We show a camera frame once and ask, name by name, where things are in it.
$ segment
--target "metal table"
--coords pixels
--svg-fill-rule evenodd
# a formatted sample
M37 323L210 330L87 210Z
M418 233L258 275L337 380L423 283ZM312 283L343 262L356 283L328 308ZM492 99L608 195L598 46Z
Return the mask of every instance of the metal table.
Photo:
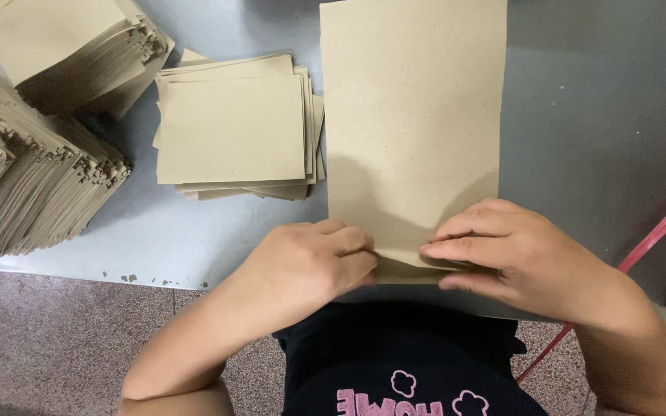
M318 2L138 3L178 50L216 60L291 50L323 94ZM666 213L666 1L514 0L508 20L500 195L615 265ZM0 270L204 289L273 226L328 216L325 182L294 203L251 195L199 203L156 185L156 99L152 86L103 128L134 170L84 233L0 258ZM666 304L666 237L631 276Z

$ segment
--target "person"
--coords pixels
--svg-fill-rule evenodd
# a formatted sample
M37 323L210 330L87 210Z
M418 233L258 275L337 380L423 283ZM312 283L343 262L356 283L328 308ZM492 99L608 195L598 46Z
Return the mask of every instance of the person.
M510 373L517 323L423 304L331 303L374 283L374 241L328 219L272 230L216 288L145 345L118 414L230 415L229 357L274 333L282 414L546 414ZM642 289L537 213L487 199L443 223L431 258L499 270L439 287L576 323L598 414L666 415L666 325Z

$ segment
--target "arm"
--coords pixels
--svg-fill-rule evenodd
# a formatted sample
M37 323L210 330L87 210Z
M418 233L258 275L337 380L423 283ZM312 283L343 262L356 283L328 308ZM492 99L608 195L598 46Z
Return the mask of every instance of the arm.
M578 324L587 379L599 402L666 415L666 324L633 280L546 218L488 199L444 223L422 252L500 270L455 273L439 286Z
M125 377L119 414L232 415L220 380L225 361L373 282L373 245L339 220L274 229L238 270L145 345Z

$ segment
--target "person's left hand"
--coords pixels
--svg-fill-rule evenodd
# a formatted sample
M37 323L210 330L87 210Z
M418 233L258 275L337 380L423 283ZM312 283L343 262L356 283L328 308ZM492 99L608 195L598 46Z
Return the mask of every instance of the person's left hand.
M342 220L274 228L210 295L233 304L249 339L296 324L334 298L374 284L374 240Z

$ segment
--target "black shirt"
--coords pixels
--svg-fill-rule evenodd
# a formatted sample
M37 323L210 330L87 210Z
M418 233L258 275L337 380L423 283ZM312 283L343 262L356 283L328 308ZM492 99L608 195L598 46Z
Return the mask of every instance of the black shirt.
M329 304L274 334L287 357L282 414L546 415L515 383L517 322L401 302Z

